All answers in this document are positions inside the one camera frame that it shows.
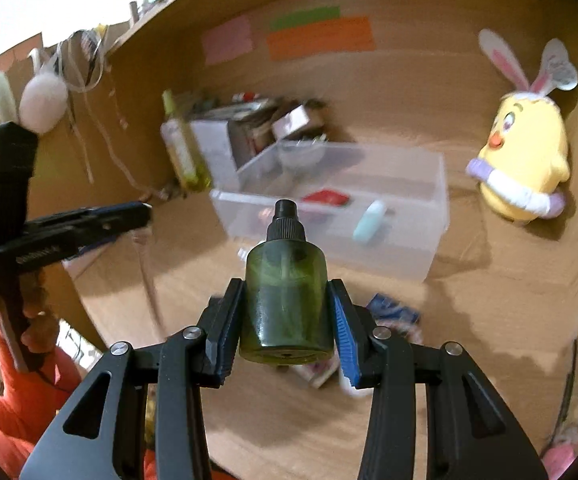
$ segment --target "pink object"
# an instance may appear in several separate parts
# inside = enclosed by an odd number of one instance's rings
[[[529,82],[526,80],[524,74],[518,74],[514,70],[514,66],[504,57],[502,52],[494,50],[492,61],[518,90],[527,91],[529,89]]]
[[[207,30],[202,35],[202,48],[207,66],[230,61],[251,52],[253,40],[248,17],[239,16]]]
[[[540,75],[538,76],[538,78],[532,83],[531,85],[531,92],[536,92],[536,93],[540,93],[542,92],[545,87],[547,86],[547,83],[549,83],[551,79],[551,76],[549,75],[549,73],[547,72],[540,72]]]
[[[549,475],[549,480],[558,480],[575,458],[576,455],[571,444],[560,444],[549,449],[542,459],[544,469],[547,470]]]

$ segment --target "black spray nozzle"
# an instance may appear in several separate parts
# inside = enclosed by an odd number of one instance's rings
[[[283,198],[275,203],[274,220],[278,218],[298,219],[298,208],[293,200]]]
[[[275,203],[274,219],[266,230],[266,241],[271,240],[307,240],[298,220],[298,207],[292,200],[282,199]]]

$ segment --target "white box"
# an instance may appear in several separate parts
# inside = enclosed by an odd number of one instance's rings
[[[301,201],[331,189],[350,197],[345,206]],[[266,237],[269,208],[280,198],[298,205],[307,240],[327,260],[422,281],[449,226],[444,159],[422,148],[337,142],[277,142],[238,170],[230,189],[211,192],[231,237]],[[367,244],[353,240],[374,202],[388,208]]]
[[[251,160],[246,137],[229,129],[229,121],[194,120],[189,123],[215,187],[232,186],[240,166]]]

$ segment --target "black clamp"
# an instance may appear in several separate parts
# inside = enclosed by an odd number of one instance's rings
[[[416,383],[427,389],[428,480],[547,479],[528,437],[461,345],[411,345],[353,305],[341,280],[327,292],[349,328],[337,337],[354,339],[354,381],[374,388],[359,479],[412,478]],[[58,470],[62,480],[141,479],[149,383],[158,384],[158,480],[210,480],[200,387],[218,388],[230,374],[244,296],[245,283],[233,279],[197,325],[165,343],[139,350],[114,344],[44,433],[21,480],[50,480]]]
[[[22,313],[19,276],[78,256],[85,248],[149,224],[142,202],[84,208],[26,221],[29,179],[34,174],[37,136],[15,123],[0,124],[0,327],[16,369],[34,372],[44,363],[20,343],[29,327]]]

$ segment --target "bunny ears headband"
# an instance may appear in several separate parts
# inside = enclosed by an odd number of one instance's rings
[[[572,90],[578,84],[578,71],[568,60],[568,52],[560,40],[550,40],[544,46],[540,73],[531,85],[514,51],[500,36],[488,28],[483,28],[478,35],[478,41],[482,52],[515,85],[517,91],[530,92],[543,98],[555,88]]]

